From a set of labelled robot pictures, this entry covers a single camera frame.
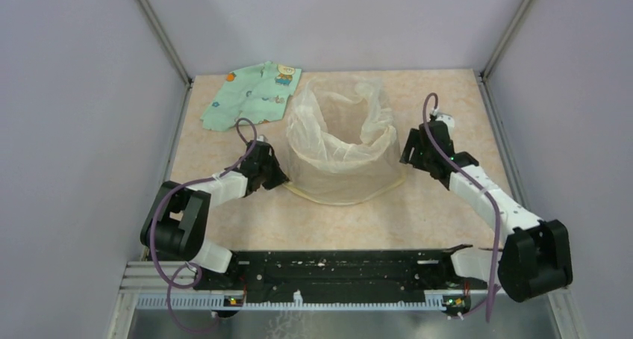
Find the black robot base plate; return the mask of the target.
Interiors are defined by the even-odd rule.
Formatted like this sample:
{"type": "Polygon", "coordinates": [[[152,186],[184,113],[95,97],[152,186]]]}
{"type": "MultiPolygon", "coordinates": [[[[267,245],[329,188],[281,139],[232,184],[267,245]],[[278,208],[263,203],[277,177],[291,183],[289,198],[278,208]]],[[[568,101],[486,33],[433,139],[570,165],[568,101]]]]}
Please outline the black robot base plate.
{"type": "Polygon", "coordinates": [[[197,290],[243,290],[246,301],[307,304],[418,303],[429,290],[487,285],[459,277],[449,249],[237,251],[226,273],[202,271],[197,290]]]}

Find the translucent yellowish trash bag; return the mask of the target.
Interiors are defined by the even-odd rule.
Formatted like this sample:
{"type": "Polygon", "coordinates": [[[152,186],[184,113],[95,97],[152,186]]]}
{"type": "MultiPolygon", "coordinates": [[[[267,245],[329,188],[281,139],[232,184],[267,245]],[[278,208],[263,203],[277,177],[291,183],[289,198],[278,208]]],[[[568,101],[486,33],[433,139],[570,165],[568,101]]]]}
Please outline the translucent yellowish trash bag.
{"type": "Polygon", "coordinates": [[[356,205],[398,187],[399,133],[378,78],[320,76],[287,112],[286,187],[323,205],[356,205]]]}

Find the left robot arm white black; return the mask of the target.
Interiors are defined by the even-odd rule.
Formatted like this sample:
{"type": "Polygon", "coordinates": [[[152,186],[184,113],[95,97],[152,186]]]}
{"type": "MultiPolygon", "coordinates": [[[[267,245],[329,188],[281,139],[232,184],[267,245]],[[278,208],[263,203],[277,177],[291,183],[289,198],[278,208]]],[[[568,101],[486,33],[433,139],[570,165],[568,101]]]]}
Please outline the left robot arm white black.
{"type": "Polygon", "coordinates": [[[272,145],[252,140],[237,163],[209,178],[184,184],[164,182],[142,227],[140,241],[149,249],[161,276],[166,277],[166,273],[159,256],[165,255],[195,271],[210,270],[218,287],[230,289],[238,283],[239,269],[231,264],[234,254],[230,249],[206,238],[209,210],[288,181],[272,145]]]}

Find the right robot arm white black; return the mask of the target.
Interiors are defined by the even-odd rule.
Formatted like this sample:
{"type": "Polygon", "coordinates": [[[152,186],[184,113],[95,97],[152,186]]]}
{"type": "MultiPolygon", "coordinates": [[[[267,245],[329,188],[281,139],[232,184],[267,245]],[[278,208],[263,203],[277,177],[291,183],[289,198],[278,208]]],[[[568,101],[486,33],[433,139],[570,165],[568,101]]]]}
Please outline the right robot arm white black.
{"type": "Polygon", "coordinates": [[[490,278],[515,302],[566,287],[573,282],[567,227],[524,208],[497,185],[468,152],[456,152],[451,126],[432,120],[411,128],[401,163],[427,172],[464,200],[494,230],[499,249],[489,256],[481,277],[490,278]]]}

